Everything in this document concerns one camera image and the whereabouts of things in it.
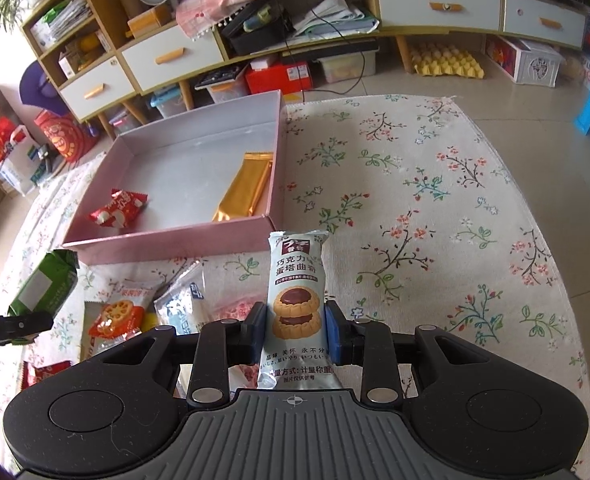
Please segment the chocolate filling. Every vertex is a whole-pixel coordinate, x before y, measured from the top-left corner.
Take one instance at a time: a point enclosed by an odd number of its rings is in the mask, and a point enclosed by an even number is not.
[[[310,292],[303,288],[291,288],[291,290],[287,290],[280,298],[280,301],[285,305],[305,303],[308,300],[310,300]]]
[[[302,325],[309,322],[311,319],[313,319],[312,314],[300,317],[280,317],[280,323],[284,325]]]

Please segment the yellow egg tray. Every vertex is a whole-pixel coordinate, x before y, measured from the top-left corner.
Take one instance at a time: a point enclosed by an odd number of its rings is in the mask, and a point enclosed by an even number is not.
[[[411,47],[411,58],[419,75],[459,75],[482,79],[484,70],[466,50],[454,45],[419,43]]]

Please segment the cookie picture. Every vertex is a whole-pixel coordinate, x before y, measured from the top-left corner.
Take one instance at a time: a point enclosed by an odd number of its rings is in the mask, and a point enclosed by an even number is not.
[[[110,335],[128,319],[133,307],[134,303],[131,300],[120,300],[106,306],[102,312],[102,322],[98,327],[99,332]]]
[[[273,323],[273,334],[280,339],[301,339],[316,334],[322,328],[318,309],[319,297],[310,288],[285,288],[273,302],[277,316]]]

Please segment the white drawer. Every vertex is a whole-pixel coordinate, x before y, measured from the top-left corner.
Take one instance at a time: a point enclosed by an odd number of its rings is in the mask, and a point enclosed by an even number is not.
[[[61,96],[78,120],[135,92],[116,57],[104,61],[61,90]]]
[[[131,46],[122,55],[144,92],[224,61],[213,34],[193,41],[179,26]]]
[[[444,10],[444,5],[451,10]],[[379,0],[384,27],[499,30],[500,7],[501,0]]]
[[[582,47],[586,17],[541,0],[506,0],[504,32]]]

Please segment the purple object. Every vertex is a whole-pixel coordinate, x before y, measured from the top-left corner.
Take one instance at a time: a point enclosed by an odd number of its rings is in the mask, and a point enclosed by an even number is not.
[[[19,96],[25,105],[46,108],[60,117],[70,113],[64,100],[46,77],[39,61],[32,62],[24,71],[19,83]]]

